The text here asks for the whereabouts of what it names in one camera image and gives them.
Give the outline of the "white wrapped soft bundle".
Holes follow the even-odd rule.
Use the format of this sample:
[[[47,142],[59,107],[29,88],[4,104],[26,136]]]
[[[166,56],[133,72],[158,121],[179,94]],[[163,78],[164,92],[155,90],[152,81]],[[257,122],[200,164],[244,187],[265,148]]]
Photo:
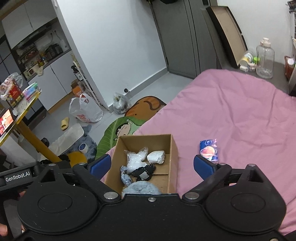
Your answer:
[[[163,164],[166,157],[165,151],[153,151],[147,155],[150,164]]]

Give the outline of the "clear bag on floor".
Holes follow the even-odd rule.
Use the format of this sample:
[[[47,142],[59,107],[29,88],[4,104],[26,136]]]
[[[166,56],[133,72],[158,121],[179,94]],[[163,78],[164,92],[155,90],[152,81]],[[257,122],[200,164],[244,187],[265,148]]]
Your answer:
[[[116,114],[126,113],[131,108],[131,106],[132,104],[126,96],[120,93],[115,93],[113,95],[113,111]]]

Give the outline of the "clear plastic water jug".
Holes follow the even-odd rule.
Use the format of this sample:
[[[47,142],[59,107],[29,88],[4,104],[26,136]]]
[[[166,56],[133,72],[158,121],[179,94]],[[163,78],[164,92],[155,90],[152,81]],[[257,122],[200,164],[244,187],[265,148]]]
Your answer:
[[[256,47],[256,74],[263,79],[273,78],[275,52],[269,38],[264,37]]]

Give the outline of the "green leaf cartoon rug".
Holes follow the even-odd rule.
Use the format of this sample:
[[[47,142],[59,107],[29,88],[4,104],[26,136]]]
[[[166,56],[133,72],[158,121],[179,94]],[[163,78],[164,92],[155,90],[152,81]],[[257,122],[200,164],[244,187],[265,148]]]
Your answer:
[[[112,149],[119,137],[133,135],[133,133],[146,121],[132,116],[123,116],[112,122],[105,130],[104,135],[97,145],[95,159],[102,157]]]

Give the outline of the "white plastic shopping bag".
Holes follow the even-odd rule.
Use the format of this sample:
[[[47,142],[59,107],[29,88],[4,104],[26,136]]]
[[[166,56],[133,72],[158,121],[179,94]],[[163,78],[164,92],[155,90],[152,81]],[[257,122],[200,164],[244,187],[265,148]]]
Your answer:
[[[103,110],[91,96],[82,93],[71,99],[69,114],[84,123],[97,123],[103,117]]]

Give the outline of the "blue tissue pack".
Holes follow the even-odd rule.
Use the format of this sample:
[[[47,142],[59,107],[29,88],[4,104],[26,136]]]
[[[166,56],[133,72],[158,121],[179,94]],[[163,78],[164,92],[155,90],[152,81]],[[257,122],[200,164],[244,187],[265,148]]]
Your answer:
[[[200,141],[200,155],[212,163],[219,163],[217,140]]]

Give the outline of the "leaning brown board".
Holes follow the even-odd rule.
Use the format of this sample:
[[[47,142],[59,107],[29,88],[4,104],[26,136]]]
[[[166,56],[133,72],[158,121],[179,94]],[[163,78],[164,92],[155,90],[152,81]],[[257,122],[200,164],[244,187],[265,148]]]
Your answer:
[[[239,62],[248,48],[234,15],[228,6],[209,6],[206,11],[215,27],[228,63],[238,69]]]

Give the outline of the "orange cat rug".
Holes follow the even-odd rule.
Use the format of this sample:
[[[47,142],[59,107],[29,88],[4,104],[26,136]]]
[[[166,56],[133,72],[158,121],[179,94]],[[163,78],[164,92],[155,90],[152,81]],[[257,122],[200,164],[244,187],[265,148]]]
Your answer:
[[[160,111],[166,103],[155,96],[146,96],[139,99],[126,113],[125,116],[134,117],[139,120],[148,121],[158,111]]]

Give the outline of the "white bubble wrap bag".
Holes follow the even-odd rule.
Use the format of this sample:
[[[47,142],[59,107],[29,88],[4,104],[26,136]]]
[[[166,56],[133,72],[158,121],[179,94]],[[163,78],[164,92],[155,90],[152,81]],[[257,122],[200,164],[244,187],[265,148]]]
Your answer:
[[[134,170],[147,165],[147,162],[145,161],[145,159],[147,157],[148,151],[149,151],[148,147],[144,147],[140,149],[137,153],[125,150],[125,154],[127,157],[127,164],[126,164],[127,174],[130,174]]]

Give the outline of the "yellow table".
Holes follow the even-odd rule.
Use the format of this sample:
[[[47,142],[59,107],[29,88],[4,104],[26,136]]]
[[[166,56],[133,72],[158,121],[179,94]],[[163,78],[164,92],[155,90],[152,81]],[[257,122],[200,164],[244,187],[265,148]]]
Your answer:
[[[55,155],[43,142],[41,142],[41,140],[38,139],[37,136],[23,122],[23,118],[32,105],[37,101],[41,92],[41,90],[37,90],[35,92],[35,96],[27,103],[23,112],[16,117],[11,127],[1,136],[1,146],[10,136],[12,131],[16,129],[39,153],[46,157],[46,159],[52,163],[58,163],[62,160],[57,155]]]

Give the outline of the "yellow slipper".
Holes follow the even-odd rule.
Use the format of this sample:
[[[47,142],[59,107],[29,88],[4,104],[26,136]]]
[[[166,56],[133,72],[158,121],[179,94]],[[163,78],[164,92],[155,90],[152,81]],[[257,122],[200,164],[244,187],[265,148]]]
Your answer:
[[[68,127],[69,127],[69,117],[65,117],[62,121],[61,121],[61,130],[65,131]]]

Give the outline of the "grey door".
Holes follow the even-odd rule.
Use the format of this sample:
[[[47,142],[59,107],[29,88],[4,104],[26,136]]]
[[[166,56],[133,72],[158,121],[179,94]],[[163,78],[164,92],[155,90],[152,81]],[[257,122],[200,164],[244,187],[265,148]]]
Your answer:
[[[194,79],[221,66],[207,26],[216,1],[149,1],[168,72]]]

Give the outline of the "tape roll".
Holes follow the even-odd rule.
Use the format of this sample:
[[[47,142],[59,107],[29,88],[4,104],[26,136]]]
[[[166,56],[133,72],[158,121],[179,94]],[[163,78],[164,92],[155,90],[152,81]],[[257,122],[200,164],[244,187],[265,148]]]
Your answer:
[[[88,152],[89,148],[88,148],[88,145],[86,143],[82,143],[82,144],[79,145],[78,150],[81,153],[86,154]]]

